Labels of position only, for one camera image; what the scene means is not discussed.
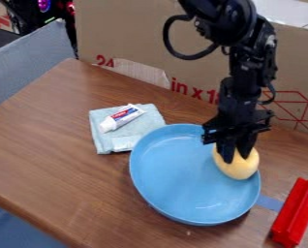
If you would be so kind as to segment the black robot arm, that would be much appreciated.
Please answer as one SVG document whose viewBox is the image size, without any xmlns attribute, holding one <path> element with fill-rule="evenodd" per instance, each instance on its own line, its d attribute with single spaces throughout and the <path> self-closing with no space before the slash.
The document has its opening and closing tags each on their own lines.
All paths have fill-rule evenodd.
<svg viewBox="0 0 308 248">
<path fill-rule="evenodd" d="M 221 158 L 231 163 L 238 155 L 247 158 L 258 134 L 271 129 L 270 110 L 259 110 L 271 100 L 261 99 L 262 89 L 277 79 L 278 38 L 275 27 L 257 12 L 251 0 L 178 0 L 186 13 L 171 21 L 193 21 L 199 34 L 211 42 L 201 52 L 171 53 L 197 60 L 215 49 L 230 57 L 230 76 L 222 80 L 218 114 L 203 123 L 202 141 L 214 143 Z"/>
</svg>

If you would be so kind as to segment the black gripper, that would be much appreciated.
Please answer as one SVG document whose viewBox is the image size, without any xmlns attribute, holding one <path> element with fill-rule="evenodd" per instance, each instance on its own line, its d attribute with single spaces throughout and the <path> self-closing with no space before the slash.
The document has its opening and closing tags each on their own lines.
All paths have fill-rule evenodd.
<svg viewBox="0 0 308 248">
<path fill-rule="evenodd" d="M 273 100 L 262 102 L 262 87 L 253 82 L 238 81 L 226 77 L 221 83 L 219 105 L 217 115 L 202 124 L 205 144 L 217 142 L 217 150 L 226 163 L 231 164 L 235 151 L 249 158 L 258 135 L 271 129 L 271 110 L 259 110 L 257 105 L 267 105 Z"/>
</svg>

